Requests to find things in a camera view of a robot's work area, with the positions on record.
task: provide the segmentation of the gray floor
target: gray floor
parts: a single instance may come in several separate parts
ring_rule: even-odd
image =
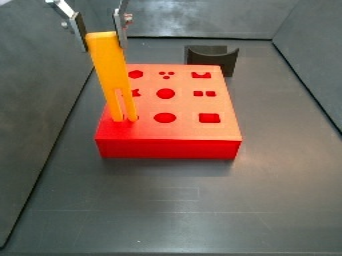
[[[103,160],[94,74],[3,252],[342,252],[341,135],[268,41],[133,39],[130,63],[241,48],[236,161]]]

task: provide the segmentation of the red shape sorter box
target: red shape sorter box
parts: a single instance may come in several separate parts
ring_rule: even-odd
[[[127,68],[139,120],[114,122],[105,108],[95,135],[102,157],[236,158],[242,136],[220,66]]]

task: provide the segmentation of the yellow block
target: yellow block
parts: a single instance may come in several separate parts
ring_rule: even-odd
[[[90,33],[86,36],[86,41],[113,119],[117,122],[123,121],[123,112],[117,94],[119,89],[125,99],[129,120],[135,122],[138,120],[137,108],[127,75],[125,54],[119,45],[117,32]]]

